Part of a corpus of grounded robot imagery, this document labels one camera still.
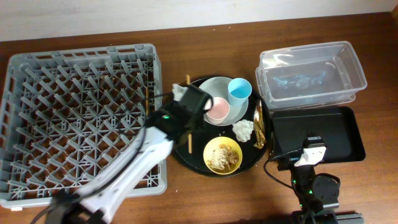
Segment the food scraps and rice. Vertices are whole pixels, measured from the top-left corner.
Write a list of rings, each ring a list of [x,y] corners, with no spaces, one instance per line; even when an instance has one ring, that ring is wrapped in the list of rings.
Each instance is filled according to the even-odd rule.
[[[227,144],[220,144],[211,150],[207,164],[211,169],[227,172],[232,170],[232,166],[239,162],[239,155],[232,147]]]

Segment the gold foil wrapper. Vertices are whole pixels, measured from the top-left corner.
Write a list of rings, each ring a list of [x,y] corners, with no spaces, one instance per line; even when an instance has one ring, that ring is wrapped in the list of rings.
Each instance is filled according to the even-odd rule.
[[[262,115],[261,100],[257,100],[256,102],[256,108],[254,111],[254,118],[253,118],[253,127],[257,139],[256,143],[254,144],[254,147],[262,149],[266,143],[266,130],[264,126],[264,118]]]

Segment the pink plastic cup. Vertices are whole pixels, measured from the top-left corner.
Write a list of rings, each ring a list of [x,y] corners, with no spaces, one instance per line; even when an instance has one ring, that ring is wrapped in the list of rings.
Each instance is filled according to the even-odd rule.
[[[229,115],[229,103],[222,97],[213,97],[213,104],[205,118],[211,124],[221,124]]]

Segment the light blue plastic cup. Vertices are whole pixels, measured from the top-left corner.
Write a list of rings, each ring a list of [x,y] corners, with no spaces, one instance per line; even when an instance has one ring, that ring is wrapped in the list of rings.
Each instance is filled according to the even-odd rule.
[[[228,101],[233,106],[242,105],[252,93],[251,84],[243,78],[234,78],[228,84]]]

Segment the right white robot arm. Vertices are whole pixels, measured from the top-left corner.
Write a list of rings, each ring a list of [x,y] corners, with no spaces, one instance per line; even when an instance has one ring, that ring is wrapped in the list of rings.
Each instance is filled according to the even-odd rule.
[[[290,186],[300,203],[300,211],[292,212],[284,223],[360,224],[360,213],[337,214],[340,179],[331,174],[315,173],[326,153],[326,144],[320,136],[309,135],[302,146],[274,156],[280,165],[286,164],[291,173]]]

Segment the yellow bowl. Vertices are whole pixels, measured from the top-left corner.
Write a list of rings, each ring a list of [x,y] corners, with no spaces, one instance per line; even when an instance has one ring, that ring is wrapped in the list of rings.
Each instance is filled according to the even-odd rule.
[[[232,170],[227,171],[227,172],[211,169],[209,167],[209,165],[207,164],[207,160],[210,158],[211,150],[217,148],[220,144],[230,145],[232,147],[232,150],[236,151],[239,155],[239,162],[236,165],[232,166]],[[219,175],[229,175],[229,174],[233,174],[234,172],[236,172],[239,169],[240,165],[242,164],[243,153],[242,153],[242,150],[241,150],[239,144],[235,140],[233,140],[231,138],[227,138],[227,137],[217,137],[217,138],[214,138],[211,141],[209,141],[208,144],[205,146],[204,151],[203,151],[203,160],[204,160],[207,168],[209,168],[209,170],[211,170],[212,172],[219,174]]]

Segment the white paper napkin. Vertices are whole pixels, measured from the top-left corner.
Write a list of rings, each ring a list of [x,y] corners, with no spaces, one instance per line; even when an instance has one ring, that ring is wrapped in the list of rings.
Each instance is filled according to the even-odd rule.
[[[254,123],[246,119],[233,124],[233,133],[235,133],[236,139],[240,142],[249,141],[251,139],[253,129]]]

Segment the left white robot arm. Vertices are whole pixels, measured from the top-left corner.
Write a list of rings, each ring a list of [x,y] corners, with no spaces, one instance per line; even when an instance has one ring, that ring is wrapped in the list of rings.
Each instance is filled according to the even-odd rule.
[[[196,86],[173,87],[171,100],[145,118],[130,145],[75,193],[61,190],[42,216],[46,223],[111,223],[130,191],[172,149],[203,126],[212,96]]]

